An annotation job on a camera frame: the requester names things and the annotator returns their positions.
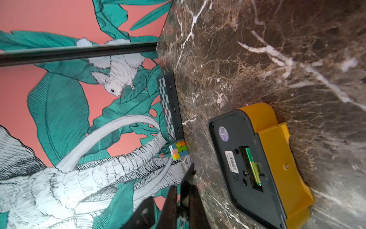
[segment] black metal rod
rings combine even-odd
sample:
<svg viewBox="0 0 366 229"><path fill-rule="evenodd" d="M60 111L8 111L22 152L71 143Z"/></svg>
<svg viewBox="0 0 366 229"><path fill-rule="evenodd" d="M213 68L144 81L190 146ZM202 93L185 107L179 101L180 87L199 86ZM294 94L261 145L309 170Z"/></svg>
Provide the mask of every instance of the black metal rod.
<svg viewBox="0 0 366 229"><path fill-rule="evenodd" d="M0 67L156 51L157 42L32 49L0 54Z"/></svg>

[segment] barcode label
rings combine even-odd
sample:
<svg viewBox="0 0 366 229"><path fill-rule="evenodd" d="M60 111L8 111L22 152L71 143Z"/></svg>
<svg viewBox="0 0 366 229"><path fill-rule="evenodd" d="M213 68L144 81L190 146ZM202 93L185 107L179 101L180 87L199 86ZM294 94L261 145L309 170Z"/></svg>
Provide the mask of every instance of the barcode label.
<svg viewBox="0 0 366 229"><path fill-rule="evenodd" d="M232 171L233 173L239 173L238 167L236 166L234 154L231 151L225 151L225 154L226 158L228 159L230 171Z"/></svg>

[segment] purple sticker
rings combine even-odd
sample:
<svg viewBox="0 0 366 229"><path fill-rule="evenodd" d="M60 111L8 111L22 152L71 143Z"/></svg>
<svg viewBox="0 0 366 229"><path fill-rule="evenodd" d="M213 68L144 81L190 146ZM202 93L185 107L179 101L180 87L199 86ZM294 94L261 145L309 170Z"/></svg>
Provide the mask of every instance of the purple sticker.
<svg viewBox="0 0 366 229"><path fill-rule="evenodd" d="M220 128L219 128L219 135L220 135L220 138L223 141L228 141L229 140L229 134L228 134L226 128L223 127L223 126L220 126Z"/></svg>

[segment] white squirrel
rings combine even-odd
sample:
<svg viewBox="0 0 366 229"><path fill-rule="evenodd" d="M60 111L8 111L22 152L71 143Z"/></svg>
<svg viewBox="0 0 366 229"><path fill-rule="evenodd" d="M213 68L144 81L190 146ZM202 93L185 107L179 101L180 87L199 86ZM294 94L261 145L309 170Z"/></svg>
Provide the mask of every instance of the white squirrel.
<svg viewBox="0 0 366 229"><path fill-rule="evenodd" d="M106 44L125 44L130 42L130 40L117 39ZM76 42L76 45L78 47L90 47L93 44L86 38L82 38ZM123 89L127 86L130 86L133 90L135 89L132 81L144 60L145 57L140 53L88 58L89 63L97 68L111 69L109 75L98 71L91 72L91 75L98 84L104 85L107 92L117 97L121 96Z"/></svg>

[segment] sticker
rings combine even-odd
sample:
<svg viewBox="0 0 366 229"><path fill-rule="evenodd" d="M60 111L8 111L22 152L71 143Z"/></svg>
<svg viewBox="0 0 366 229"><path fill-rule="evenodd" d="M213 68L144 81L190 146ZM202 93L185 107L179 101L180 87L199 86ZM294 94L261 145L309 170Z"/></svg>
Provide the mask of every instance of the sticker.
<svg viewBox="0 0 366 229"><path fill-rule="evenodd" d="M225 154L226 158L228 159L230 171L232 171L233 173L239 173L238 167L236 166L234 154L231 151L225 151Z"/></svg>
<svg viewBox="0 0 366 229"><path fill-rule="evenodd" d="M223 127L223 126L220 126L220 128L219 128L219 135L220 135L220 138L223 141L228 141L229 140L229 134L228 134L226 128Z"/></svg>

